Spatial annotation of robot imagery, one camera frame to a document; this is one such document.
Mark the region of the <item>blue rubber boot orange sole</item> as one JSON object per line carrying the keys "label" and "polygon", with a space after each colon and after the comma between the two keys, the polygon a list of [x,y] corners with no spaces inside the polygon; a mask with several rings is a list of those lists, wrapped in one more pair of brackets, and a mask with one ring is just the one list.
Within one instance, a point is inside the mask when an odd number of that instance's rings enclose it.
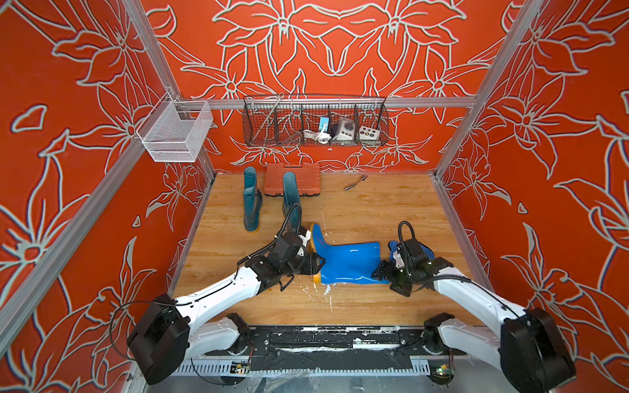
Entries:
{"label": "blue rubber boot orange sole", "polygon": [[319,224],[312,224],[309,248],[324,259],[324,266],[313,277],[315,283],[324,285],[388,283],[386,280],[373,278],[373,273],[381,263],[381,248],[378,242],[331,245],[325,241]]}

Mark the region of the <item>teal rubber boot orange sole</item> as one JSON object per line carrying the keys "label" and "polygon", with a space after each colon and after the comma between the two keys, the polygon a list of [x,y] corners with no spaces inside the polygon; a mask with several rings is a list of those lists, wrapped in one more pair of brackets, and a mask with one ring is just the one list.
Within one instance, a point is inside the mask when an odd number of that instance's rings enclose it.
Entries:
{"label": "teal rubber boot orange sole", "polygon": [[247,232],[255,232],[260,225],[262,194],[257,184],[257,171],[249,166],[244,170],[243,223]]}

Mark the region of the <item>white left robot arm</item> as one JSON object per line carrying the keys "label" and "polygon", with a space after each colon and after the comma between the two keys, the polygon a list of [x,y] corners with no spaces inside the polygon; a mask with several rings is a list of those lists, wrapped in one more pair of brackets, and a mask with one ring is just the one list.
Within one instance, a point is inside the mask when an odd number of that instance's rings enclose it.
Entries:
{"label": "white left robot arm", "polygon": [[217,350],[239,350],[247,344],[248,326],[237,314],[213,323],[237,303],[281,284],[284,277],[315,276],[324,257],[306,252],[292,258],[272,255],[246,257],[237,272],[188,296],[173,299],[162,294],[150,302],[127,338],[147,385],[164,381],[185,361]]}

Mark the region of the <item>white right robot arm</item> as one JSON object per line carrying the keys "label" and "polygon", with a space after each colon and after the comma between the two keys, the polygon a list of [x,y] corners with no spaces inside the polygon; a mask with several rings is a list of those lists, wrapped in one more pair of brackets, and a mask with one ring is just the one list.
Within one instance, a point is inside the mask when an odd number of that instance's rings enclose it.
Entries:
{"label": "white right robot arm", "polygon": [[429,289],[465,308],[484,324],[473,327],[453,314],[424,322],[421,344],[432,355],[459,350],[500,370],[519,392],[547,392],[576,377],[577,370],[554,318],[543,309],[507,301],[465,276],[450,261],[431,257],[416,239],[390,242],[389,260],[372,277],[408,297]]}

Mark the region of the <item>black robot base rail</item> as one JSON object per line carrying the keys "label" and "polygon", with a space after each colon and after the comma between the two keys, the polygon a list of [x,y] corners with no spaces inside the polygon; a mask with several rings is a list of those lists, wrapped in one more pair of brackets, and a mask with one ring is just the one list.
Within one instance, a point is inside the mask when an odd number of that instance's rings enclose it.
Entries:
{"label": "black robot base rail", "polygon": [[274,378],[290,373],[315,377],[422,377],[448,355],[432,355],[421,327],[253,326],[239,355],[203,355],[195,368],[218,378]]}

